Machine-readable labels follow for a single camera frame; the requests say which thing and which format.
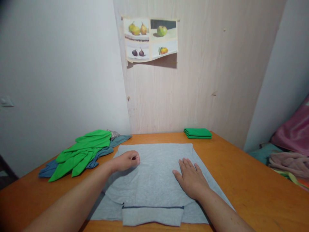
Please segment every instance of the pear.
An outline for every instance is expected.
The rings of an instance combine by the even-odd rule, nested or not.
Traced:
[[[131,31],[131,33],[132,33],[133,35],[139,35],[139,33],[140,33],[139,27],[134,26],[133,29],[132,29],[132,31]]]
[[[129,25],[129,32],[132,32],[132,29],[135,27],[134,21]]]
[[[144,56],[144,51],[142,50],[142,48],[141,48],[141,47],[139,47],[139,48],[140,48],[141,50],[139,51],[139,53],[138,53],[138,54],[139,54],[140,56]]]
[[[141,34],[146,34],[147,33],[147,27],[143,24],[142,22],[142,26],[141,26]]]

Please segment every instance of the striped fabric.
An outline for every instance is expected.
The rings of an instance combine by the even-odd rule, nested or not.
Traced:
[[[116,131],[112,131],[112,130],[106,130],[106,131],[112,132],[112,137],[110,138],[110,140],[112,140],[112,141],[113,141],[115,138],[117,138],[117,137],[120,136],[120,134],[119,134],[118,132],[116,132]]]

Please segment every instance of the light switch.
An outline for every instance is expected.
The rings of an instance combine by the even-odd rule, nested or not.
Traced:
[[[9,96],[0,97],[0,105],[2,107],[13,107],[13,102]]]

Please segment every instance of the white wall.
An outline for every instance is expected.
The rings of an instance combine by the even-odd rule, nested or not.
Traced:
[[[309,93],[309,1],[288,0],[244,150],[269,141]]]
[[[0,22],[0,154],[23,176],[96,129],[130,133],[112,0],[14,1]]]

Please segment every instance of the pink blanket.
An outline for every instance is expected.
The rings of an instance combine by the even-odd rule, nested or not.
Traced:
[[[296,177],[309,179],[309,157],[294,152],[273,153],[269,157],[269,166],[289,171]]]
[[[271,143],[309,156],[309,95],[289,121],[278,128]]]

